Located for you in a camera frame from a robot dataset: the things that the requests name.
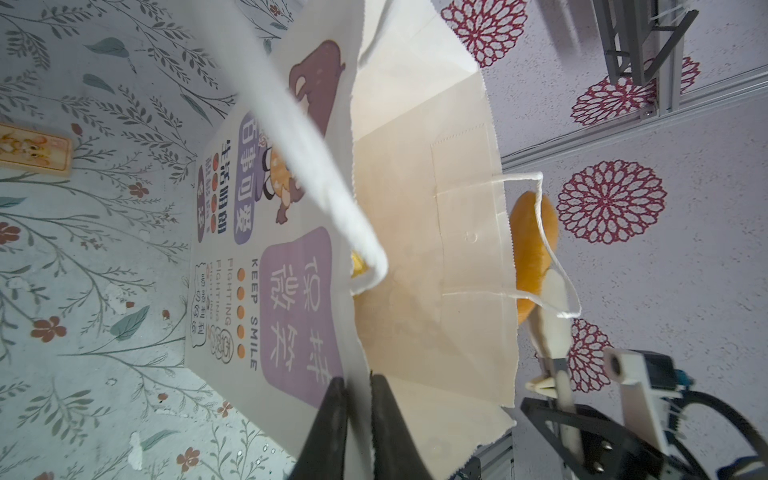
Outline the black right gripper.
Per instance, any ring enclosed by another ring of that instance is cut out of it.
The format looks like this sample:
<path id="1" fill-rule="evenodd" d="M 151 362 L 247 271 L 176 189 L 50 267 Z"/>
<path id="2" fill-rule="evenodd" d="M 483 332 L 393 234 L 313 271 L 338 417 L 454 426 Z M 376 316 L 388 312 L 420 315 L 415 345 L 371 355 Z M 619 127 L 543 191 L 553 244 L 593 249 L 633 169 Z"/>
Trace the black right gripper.
<path id="1" fill-rule="evenodd" d="M 538 300 L 528 322 L 546 373 L 527 387 L 557 408 L 525 398 L 522 413 L 579 479 L 670 479 L 672 468 L 659 450 L 596 409 L 576 407 L 567 362 L 573 318 L 566 281 L 556 269 L 545 272 Z"/>

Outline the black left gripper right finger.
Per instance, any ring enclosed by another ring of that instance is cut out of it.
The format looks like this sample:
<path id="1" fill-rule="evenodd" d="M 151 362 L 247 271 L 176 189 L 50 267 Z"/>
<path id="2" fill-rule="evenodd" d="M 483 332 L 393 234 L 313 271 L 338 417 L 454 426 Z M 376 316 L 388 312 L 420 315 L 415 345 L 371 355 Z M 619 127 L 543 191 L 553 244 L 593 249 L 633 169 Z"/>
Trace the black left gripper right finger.
<path id="1" fill-rule="evenodd" d="M 384 375 L 372 374 L 371 428 L 376 480 L 429 480 L 432 478 Z"/>

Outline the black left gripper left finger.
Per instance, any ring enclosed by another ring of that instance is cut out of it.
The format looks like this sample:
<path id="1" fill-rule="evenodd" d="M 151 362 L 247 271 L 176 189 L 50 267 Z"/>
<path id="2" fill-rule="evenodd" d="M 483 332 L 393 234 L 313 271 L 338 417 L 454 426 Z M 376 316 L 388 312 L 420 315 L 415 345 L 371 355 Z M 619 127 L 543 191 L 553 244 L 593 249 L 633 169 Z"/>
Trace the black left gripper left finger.
<path id="1" fill-rule="evenodd" d="M 348 394 L 345 381 L 342 377 L 334 377 L 289 479 L 343 479 L 347 428 Z"/>

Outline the brown bread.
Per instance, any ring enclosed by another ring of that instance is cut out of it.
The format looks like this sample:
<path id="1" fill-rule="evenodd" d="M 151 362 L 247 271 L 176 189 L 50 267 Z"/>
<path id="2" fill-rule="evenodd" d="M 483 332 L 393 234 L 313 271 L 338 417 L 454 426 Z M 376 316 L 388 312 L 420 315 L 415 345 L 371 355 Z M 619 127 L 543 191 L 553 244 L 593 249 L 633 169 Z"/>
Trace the brown bread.
<path id="1" fill-rule="evenodd" d="M 538 230 L 535 200 L 535 192 L 523 193 L 516 201 L 509 221 L 514 250 L 516 287 L 518 290 L 540 295 L 543 279 L 552 259 Z M 557 212 L 546 196 L 542 196 L 541 218 L 546 239 L 554 251 L 557 248 L 559 222 Z M 535 306 L 531 300 L 517 300 L 518 324 L 525 322 Z"/>

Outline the white printed paper bag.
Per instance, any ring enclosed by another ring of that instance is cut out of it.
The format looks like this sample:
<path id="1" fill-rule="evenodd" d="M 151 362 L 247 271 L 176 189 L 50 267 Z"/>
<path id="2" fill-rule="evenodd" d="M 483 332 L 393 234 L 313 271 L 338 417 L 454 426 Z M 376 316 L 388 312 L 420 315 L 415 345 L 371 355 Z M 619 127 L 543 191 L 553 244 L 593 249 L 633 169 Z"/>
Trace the white printed paper bag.
<path id="1" fill-rule="evenodd" d="M 234 1 L 182 9 L 237 93 L 195 167 L 186 366 L 295 461 L 342 377 L 343 479 L 375 479 L 384 375 L 451 477 L 514 424 L 514 176 L 479 65 L 429 1 L 311 1 L 274 49 Z"/>

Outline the long yellow braided bread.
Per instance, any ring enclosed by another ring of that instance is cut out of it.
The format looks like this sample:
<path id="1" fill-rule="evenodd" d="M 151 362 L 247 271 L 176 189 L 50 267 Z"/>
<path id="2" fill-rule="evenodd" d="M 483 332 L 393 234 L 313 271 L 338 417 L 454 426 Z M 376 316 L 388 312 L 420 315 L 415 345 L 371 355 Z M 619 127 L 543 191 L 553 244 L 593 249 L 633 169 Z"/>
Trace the long yellow braided bread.
<path id="1" fill-rule="evenodd" d="M 368 271 L 367 264 L 356 252 L 353 252 L 351 254 L 351 258 L 353 263 L 353 271 L 352 271 L 353 278 L 363 275 Z"/>

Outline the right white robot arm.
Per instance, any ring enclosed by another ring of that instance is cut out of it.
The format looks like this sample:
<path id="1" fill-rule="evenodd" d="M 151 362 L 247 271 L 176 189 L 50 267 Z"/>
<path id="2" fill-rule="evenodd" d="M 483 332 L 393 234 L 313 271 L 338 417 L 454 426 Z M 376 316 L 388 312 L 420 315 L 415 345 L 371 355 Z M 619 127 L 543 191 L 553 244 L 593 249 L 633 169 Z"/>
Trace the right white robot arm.
<path id="1" fill-rule="evenodd" d="M 744 414 L 696 388 L 665 354 L 601 346 L 598 370 L 618 389 L 616 418 L 576 399 L 577 309 L 569 279 L 550 268 L 527 324 L 543 371 L 521 412 L 566 479 L 764 479 L 767 439 Z"/>

